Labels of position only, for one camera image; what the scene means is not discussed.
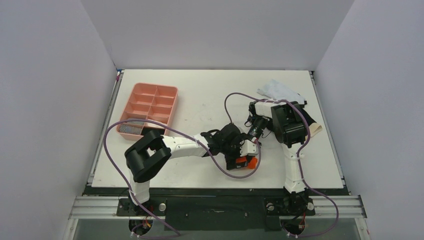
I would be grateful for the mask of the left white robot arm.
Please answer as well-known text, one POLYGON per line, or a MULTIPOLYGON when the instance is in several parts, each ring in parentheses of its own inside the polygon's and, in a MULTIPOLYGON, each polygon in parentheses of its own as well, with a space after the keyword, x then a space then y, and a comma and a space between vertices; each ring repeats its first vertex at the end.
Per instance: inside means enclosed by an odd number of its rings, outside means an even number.
POLYGON ((168 160, 218 154, 223 154, 227 171, 254 169, 258 162, 257 144, 233 123, 189 137, 161 135, 157 130, 146 133, 124 153, 131 173, 129 208, 136 215, 149 210, 150 181, 168 160))

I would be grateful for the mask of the aluminium mounting rail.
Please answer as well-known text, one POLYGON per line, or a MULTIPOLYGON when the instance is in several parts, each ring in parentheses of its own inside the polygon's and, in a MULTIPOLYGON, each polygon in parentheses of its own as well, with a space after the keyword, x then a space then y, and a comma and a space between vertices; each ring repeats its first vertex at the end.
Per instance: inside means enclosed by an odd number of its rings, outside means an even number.
MULTIPOLYGON (((337 205, 339 218, 366 218, 366 210, 359 195, 331 196, 337 205)), ((315 215, 313 218, 332 219, 336 216, 334 205, 322 196, 312 197, 315 215)), ((78 196, 74 200, 69 219, 141 220, 141 216, 118 216, 117 196, 78 196)))

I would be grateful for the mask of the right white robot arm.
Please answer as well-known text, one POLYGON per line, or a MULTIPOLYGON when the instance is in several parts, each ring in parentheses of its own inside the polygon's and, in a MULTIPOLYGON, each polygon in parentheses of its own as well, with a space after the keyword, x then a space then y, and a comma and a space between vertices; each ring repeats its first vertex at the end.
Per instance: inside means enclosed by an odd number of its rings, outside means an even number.
POLYGON ((302 107, 296 101, 274 103, 252 101, 248 106, 248 122, 251 127, 247 135, 257 140, 265 129, 270 130, 283 148, 285 180, 282 208, 289 215, 304 212, 308 206, 307 186, 301 170, 301 149, 309 141, 310 130, 302 107))

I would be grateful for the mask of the orange underwear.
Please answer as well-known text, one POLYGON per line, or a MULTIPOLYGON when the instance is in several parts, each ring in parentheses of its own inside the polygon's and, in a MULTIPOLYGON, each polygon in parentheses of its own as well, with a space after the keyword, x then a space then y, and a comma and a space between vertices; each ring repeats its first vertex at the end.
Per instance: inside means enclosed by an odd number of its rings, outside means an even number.
POLYGON ((258 159, 255 156, 246 155, 235 160, 235 166, 239 168, 255 169, 258 159))

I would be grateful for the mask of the light blue underwear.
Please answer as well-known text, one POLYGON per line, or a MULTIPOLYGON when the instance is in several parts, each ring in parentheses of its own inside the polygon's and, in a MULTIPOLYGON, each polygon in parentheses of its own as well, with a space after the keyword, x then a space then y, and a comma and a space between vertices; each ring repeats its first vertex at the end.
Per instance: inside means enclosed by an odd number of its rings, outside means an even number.
POLYGON ((289 102, 297 102, 300 105, 307 104, 306 99, 302 95, 274 79, 271 79, 265 85, 258 88, 256 92, 261 96, 273 100, 287 100, 289 102))

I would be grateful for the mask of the grey striped rolled underwear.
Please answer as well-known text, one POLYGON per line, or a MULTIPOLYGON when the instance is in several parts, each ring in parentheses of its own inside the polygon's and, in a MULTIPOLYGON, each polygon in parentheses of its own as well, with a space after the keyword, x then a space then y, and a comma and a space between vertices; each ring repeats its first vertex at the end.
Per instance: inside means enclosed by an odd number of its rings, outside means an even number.
POLYGON ((118 132, 121 134, 140 136, 143 132, 143 125, 122 123, 118 128, 118 132))

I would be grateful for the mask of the black underwear beige waistband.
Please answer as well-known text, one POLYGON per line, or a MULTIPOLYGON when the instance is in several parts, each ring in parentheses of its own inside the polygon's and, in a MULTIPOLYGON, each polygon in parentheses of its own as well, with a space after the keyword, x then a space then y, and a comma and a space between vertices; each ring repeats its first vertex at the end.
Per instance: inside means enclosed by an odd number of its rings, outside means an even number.
POLYGON ((311 137, 314 137, 323 130, 323 127, 317 123, 303 108, 301 108, 300 111, 308 124, 311 137))

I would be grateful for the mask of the pink divided storage tray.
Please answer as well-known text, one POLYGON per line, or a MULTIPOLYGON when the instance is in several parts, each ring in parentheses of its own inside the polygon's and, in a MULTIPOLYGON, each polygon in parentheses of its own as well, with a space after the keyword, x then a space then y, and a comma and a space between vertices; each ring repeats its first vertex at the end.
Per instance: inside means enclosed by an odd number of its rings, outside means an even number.
POLYGON ((136 83, 128 96, 120 121, 132 125, 143 125, 142 135, 123 134, 116 132, 125 140, 137 141, 150 131, 158 131, 161 135, 167 135, 168 130, 162 126, 145 122, 146 120, 158 122, 170 126, 177 109, 178 88, 170 85, 152 83, 136 83))

